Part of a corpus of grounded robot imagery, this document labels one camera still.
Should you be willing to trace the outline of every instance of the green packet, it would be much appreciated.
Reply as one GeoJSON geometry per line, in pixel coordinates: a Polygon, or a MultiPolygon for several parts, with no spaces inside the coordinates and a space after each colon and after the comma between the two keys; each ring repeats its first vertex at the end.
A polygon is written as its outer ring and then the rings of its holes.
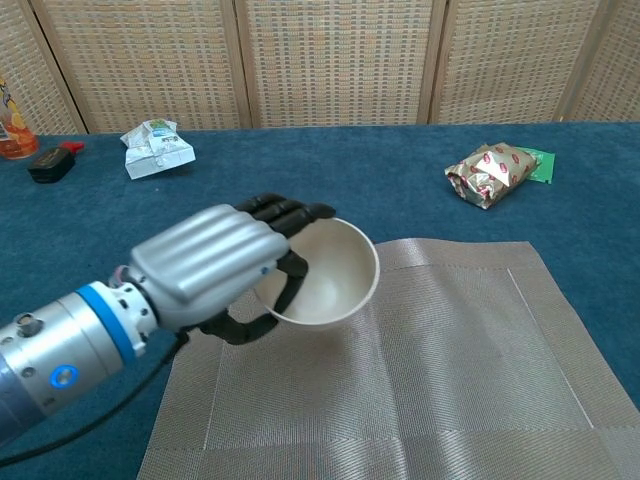
{"type": "Polygon", "coordinates": [[[543,152],[542,150],[536,150],[535,148],[515,147],[523,152],[527,152],[536,159],[538,167],[529,174],[528,180],[535,180],[536,182],[551,183],[553,178],[553,164],[556,159],[555,153],[543,152]]]}

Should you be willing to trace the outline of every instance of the bowl rim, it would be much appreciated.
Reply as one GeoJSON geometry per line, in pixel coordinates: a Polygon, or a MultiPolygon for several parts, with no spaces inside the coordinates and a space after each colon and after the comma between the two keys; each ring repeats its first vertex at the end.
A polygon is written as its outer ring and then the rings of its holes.
{"type": "Polygon", "coordinates": [[[366,235],[360,228],[356,227],[354,224],[352,224],[352,223],[350,223],[350,222],[348,222],[348,221],[346,221],[346,220],[344,220],[342,218],[332,217],[332,218],[326,218],[326,219],[321,219],[321,220],[324,220],[324,221],[335,221],[335,222],[343,223],[346,226],[350,227],[351,229],[355,230],[357,233],[360,234],[360,237],[365,241],[366,245],[369,247],[369,250],[373,253],[374,272],[373,272],[373,281],[371,282],[371,286],[369,287],[369,290],[367,290],[367,294],[362,298],[362,300],[360,300],[360,302],[358,302],[358,304],[355,305],[347,313],[345,313],[344,315],[341,315],[340,317],[333,318],[333,319],[331,319],[330,321],[327,321],[327,322],[316,322],[316,323],[300,322],[298,320],[294,320],[292,318],[289,318],[286,315],[283,315],[281,313],[275,312],[271,307],[267,306],[262,301],[262,299],[260,298],[260,295],[258,294],[258,292],[255,291],[255,294],[258,297],[258,300],[260,301],[260,303],[267,309],[267,311],[269,313],[271,313],[271,315],[273,315],[278,320],[281,320],[281,321],[287,322],[287,323],[291,323],[291,324],[294,324],[294,325],[299,325],[301,327],[322,327],[322,326],[327,326],[327,325],[332,325],[334,323],[342,322],[342,321],[346,320],[347,318],[351,317],[358,310],[362,309],[371,300],[371,298],[373,297],[373,294],[375,293],[375,291],[378,288],[378,284],[380,283],[380,256],[378,254],[378,250],[376,249],[375,244],[373,243],[373,241],[371,241],[369,236],[366,235]]]}

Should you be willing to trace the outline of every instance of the blue carpet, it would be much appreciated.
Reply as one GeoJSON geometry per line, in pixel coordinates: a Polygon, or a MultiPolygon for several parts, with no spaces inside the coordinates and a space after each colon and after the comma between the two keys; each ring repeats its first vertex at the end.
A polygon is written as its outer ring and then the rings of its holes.
{"type": "MultiPolygon", "coordinates": [[[[405,237],[525,240],[540,253],[636,406],[640,405],[640,124],[539,124],[181,132],[197,160],[129,180],[118,135],[86,142],[59,183],[0,162],[0,324],[126,263],[131,247],[202,208],[263,191],[330,203],[374,242],[405,237]],[[443,170],[483,143],[555,152],[554,182],[526,182],[484,211],[455,196],[443,170]]],[[[43,148],[62,138],[43,137],[43,148]]],[[[99,416],[171,343],[151,338],[127,371],[0,451],[7,456],[99,416]]],[[[169,367],[126,410],[4,479],[134,478],[169,367]]]]}

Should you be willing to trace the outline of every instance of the bottle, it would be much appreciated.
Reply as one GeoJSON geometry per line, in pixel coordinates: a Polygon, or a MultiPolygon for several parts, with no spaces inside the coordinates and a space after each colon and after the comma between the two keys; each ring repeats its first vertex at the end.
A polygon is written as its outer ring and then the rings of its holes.
{"type": "Polygon", "coordinates": [[[0,156],[15,160],[38,150],[38,139],[24,123],[5,80],[0,77],[0,156]]]}

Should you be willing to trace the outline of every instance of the woven placemat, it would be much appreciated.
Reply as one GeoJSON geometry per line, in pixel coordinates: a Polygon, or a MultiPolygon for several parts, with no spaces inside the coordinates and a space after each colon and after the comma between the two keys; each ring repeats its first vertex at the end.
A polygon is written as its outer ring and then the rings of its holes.
{"type": "Polygon", "coordinates": [[[638,478],[640,414],[528,243],[377,248],[348,325],[194,334],[139,478],[638,478]]]}

